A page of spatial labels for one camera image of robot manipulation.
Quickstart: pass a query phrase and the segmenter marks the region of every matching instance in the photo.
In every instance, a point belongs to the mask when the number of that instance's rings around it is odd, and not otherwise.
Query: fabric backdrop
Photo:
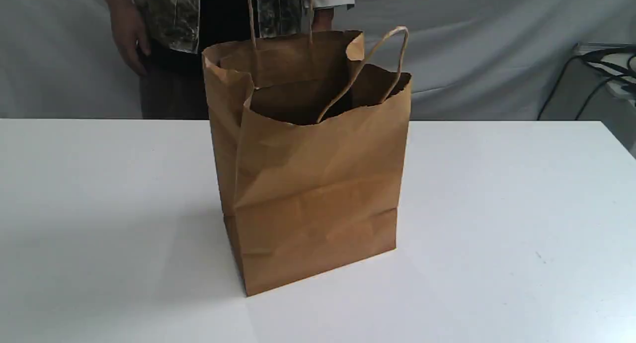
[[[363,29],[370,44],[409,27],[415,119],[534,119],[568,50],[634,8],[636,0],[357,0],[336,22]],[[0,0],[0,14],[0,117],[139,117],[137,80],[114,48],[102,0]],[[374,62],[395,68],[398,46]]]

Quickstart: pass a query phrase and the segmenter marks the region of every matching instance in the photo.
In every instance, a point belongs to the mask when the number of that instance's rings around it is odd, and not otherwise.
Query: kraft paper bag
[[[366,64],[399,32],[397,73]],[[407,37],[396,28],[366,58],[361,32],[205,49],[221,205],[248,296],[396,247]]]

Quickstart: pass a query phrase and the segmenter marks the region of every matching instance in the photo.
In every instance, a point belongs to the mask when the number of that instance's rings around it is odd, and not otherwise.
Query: table surface
[[[600,123],[412,123],[398,249],[251,298],[204,121],[0,120],[7,343],[633,343],[636,162]]]

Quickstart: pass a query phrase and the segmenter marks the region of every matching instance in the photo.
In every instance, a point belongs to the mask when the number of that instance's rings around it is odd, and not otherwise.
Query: man
[[[200,53],[250,38],[247,0],[106,0],[114,42],[141,76],[145,119],[205,119]],[[314,0],[314,31],[331,30],[333,8],[354,0]],[[300,32],[304,0],[256,0],[257,35]]]

